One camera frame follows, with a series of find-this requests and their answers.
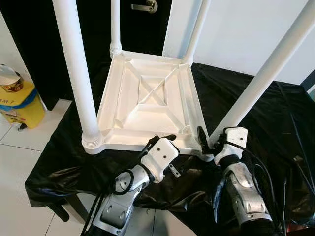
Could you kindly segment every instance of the black fabric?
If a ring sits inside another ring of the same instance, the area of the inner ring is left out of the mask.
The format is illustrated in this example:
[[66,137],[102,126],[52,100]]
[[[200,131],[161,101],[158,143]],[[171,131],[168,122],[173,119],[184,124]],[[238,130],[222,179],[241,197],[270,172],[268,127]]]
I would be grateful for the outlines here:
[[308,77],[301,83],[301,86],[307,91],[315,84],[315,70],[313,70]]
[[[76,3],[89,75],[93,78],[100,59],[109,58],[110,1]],[[155,14],[132,10],[132,3],[145,1],[120,2],[123,50],[162,55],[172,0],[159,1]],[[53,109],[59,98],[73,99],[52,1],[0,0],[0,10],[47,108]]]
[[[98,109],[109,63],[104,62],[92,79],[94,103]],[[193,64],[192,73],[208,133],[214,131],[226,112],[251,81],[252,76]],[[247,148],[268,168],[281,211],[287,223],[314,225],[315,201],[303,179],[314,179],[315,105],[301,86],[273,82],[242,120],[249,131]],[[25,187],[33,207],[56,204],[78,192],[96,195],[119,172],[132,168],[138,152],[105,150],[88,155],[81,145],[82,130],[73,102],[51,136],[28,177]],[[246,153],[242,161],[252,168]],[[172,163],[181,171],[175,178],[169,169],[160,184],[151,184],[137,197],[139,207],[170,210],[197,235],[227,235],[237,227],[222,170],[213,162],[180,155]],[[276,222],[266,178],[256,175],[267,208]]]

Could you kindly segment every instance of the black plastic sheet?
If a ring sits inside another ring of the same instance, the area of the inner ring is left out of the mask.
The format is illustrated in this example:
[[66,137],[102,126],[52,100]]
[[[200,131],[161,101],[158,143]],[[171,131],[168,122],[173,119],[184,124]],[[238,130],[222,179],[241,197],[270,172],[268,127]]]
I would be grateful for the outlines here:
[[[211,133],[252,76],[201,64],[193,64],[191,69]],[[109,63],[103,63],[91,76],[96,109],[108,70]],[[273,82],[240,126],[249,131],[247,148],[270,172],[278,206],[282,212],[285,209],[285,221],[314,225],[315,104],[304,89]],[[59,204],[64,197],[79,192],[96,195],[119,172],[137,163],[138,152],[134,151],[105,150],[88,155],[81,145],[81,134],[73,102],[25,183],[33,207]],[[244,153],[242,160],[251,169],[251,157]],[[165,170],[164,180],[143,190],[136,206],[167,209],[199,236],[224,235],[237,226],[219,167],[185,155],[173,164],[182,172],[181,177]],[[258,180],[271,215],[280,222],[263,174]]]

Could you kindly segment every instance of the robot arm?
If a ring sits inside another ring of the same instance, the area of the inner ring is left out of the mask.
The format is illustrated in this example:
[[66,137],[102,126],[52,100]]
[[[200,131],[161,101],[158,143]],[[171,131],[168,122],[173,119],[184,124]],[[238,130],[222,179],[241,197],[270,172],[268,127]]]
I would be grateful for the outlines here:
[[214,149],[205,147],[205,135],[198,128],[203,150],[214,155],[214,162],[221,166],[226,178],[226,188],[242,233],[245,235],[273,235],[274,226],[266,204],[254,185],[247,166],[240,161],[246,147],[247,129],[226,128]]
[[113,193],[103,201],[87,235],[124,235],[137,195],[151,182],[160,183],[165,168],[179,155],[178,149],[168,138],[173,140],[175,135],[151,139],[140,164],[115,178]]

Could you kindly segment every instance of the black cable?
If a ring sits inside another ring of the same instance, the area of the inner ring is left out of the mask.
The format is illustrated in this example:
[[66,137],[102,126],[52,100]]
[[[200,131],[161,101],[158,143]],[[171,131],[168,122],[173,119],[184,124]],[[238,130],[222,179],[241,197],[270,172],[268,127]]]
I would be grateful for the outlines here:
[[254,181],[254,185],[255,185],[255,188],[257,189],[258,193],[259,193],[260,195],[262,195],[262,192],[261,192],[260,188],[258,187],[258,181],[257,181],[257,179],[256,179],[256,171],[255,171],[256,166],[260,167],[260,168],[263,170],[263,168],[262,168],[261,165],[255,164],[255,165],[252,167],[252,179],[253,179],[253,181]]
[[235,147],[237,147],[237,148],[239,148],[239,149],[249,153],[253,158],[255,158],[256,161],[259,162],[260,167],[264,170],[264,172],[266,173],[266,175],[268,177],[268,182],[269,182],[269,185],[270,185],[271,197],[272,197],[273,202],[275,203],[276,202],[276,197],[275,197],[275,193],[274,193],[274,187],[273,187],[273,184],[272,184],[272,180],[271,180],[270,174],[269,174],[265,164],[257,156],[255,156],[251,151],[247,150],[246,148],[244,148],[244,147],[242,147],[240,145],[237,145],[235,143],[231,143],[229,141],[225,141],[225,143],[226,144],[230,144],[232,146],[235,146]]
[[88,225],[89,225],[89,223],[90,223],[90,219],[91,219],[91,217],[92,217],[92,214],[93,214],[94,208],[95,208],[95,206],[96,206],[96,203],[97,203],[99,197],[101,196],[101,194],[102,194],[102,192],[100,192],[100,193],[96,196],[96,198],[94,199],[94,202],[93,202],[93,204],[92,204],[90,213],[89,213],[89,215],[88,215],[87,220],[85,221],[85,224],[84,224],[84,227],[83,227],[83,229],[82,229],[82,231],[81,231],[80,236],[84,236],[85,231],[87,230],[87,227],[88,227]]
[[286,236],[286,226],[285,226],[285,196],[286,196],[286,179],[284,181],[284,188],[283,188],[283,215],[282,215],[282,225],[283,225],[283,232],[284,232],[284,236]]
[[148,154],[148,151],[157,143],[158,140],[159,136],[155,135],[148,141],[148,143],[145,145],[145,147],[141,150],[141,152],[138,155],[139,163],[141,163],[141,158]]
[[101,196],[99,197],[99,201],[98,201],[98,204],[97,204],[97,207],[96,207],[95,214],[94,214],[94,216],[93,216],[92,222],[94,221],[94,219],[95,219],[95,217],[96,217],[96,215],[97,215],[97,213],[98,213],[98,211],[99,211],[99,209],[100,209],[100,206],[102,205],[102,202],[103,202],[103,199],[104,199],[104,196],[105,196],[105,192],[106,192],[106,191],[103,191],[103,192],[101,193]]

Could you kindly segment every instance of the paper cup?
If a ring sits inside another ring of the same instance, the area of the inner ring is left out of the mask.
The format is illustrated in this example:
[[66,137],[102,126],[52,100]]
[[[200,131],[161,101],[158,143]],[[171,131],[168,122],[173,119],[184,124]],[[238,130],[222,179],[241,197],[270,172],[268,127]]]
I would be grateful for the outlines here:
[[23,78],[20,76],[18,81],[10,85],[1,85],[6,92],[18,92],[23,88]]

